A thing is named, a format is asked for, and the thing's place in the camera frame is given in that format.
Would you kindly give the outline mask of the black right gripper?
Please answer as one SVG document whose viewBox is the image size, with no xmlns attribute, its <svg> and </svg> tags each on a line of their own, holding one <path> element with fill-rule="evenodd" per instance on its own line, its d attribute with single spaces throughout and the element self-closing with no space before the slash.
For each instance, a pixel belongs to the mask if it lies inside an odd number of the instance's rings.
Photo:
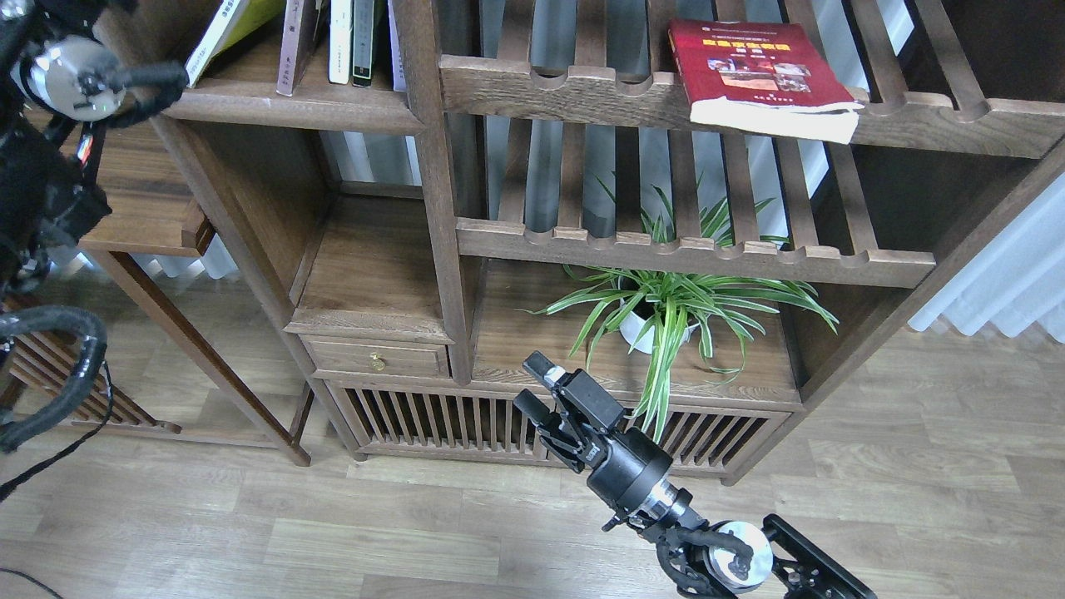
<svg viewBox="0 0 1065 599">
<path fill-rule="evenodd" d="M 555 399 L 553 412 L 528 389 L 514 398 L 552 455 L 575 473 L 589 468 L 587 485 L 615 512 L 673 507 L 676 490 L 668 482 L 669 454 L 642 430 L 622 427 L 625 409 L 607 390 L 585 372 L 567 372 L 540 350 L 523 368 Z"/>
</svg>

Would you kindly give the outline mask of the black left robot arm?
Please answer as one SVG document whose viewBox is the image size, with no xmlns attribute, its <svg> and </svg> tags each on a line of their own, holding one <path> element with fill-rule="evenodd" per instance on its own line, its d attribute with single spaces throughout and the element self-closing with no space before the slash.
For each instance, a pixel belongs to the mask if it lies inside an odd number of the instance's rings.
<svg viewBox="0 0 1065 599">
<path fill-rule="evenodd" d="M 2 4 L 2 294 L 47 273 L 47 250 L 73 246 L 111 214 L 98 185 L 111 129 L 174 106 L 189 78 L 179 63 L 122 66 L 94 35 L 106 10 L 134 1 Z"/>
</svg>

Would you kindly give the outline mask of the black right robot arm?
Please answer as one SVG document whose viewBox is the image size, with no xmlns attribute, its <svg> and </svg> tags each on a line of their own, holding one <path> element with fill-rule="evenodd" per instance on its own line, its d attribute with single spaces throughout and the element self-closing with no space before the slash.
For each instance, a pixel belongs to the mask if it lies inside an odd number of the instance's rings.
<svg viewBox="0 0 1065 599">
<path fill-rule="evenodd" d="M 708 522 L 692 495 L 668 477 L 671 456 L 645 433 L 624 428 L 624 408 L 581 370 L 566 371 L 535 352 L 525 371 L 555 399 L 548 409 L 523 390 L 517 407 L 532 421 L 542 444 L 613 511 L 604 530 L 630 527 L 653 543 L 665 574 L 684 597 L 735 598 L 769 576 L 787 598 L 871 598 L 874 592 L 775 514 L 760 527 Z"/>
</svg>

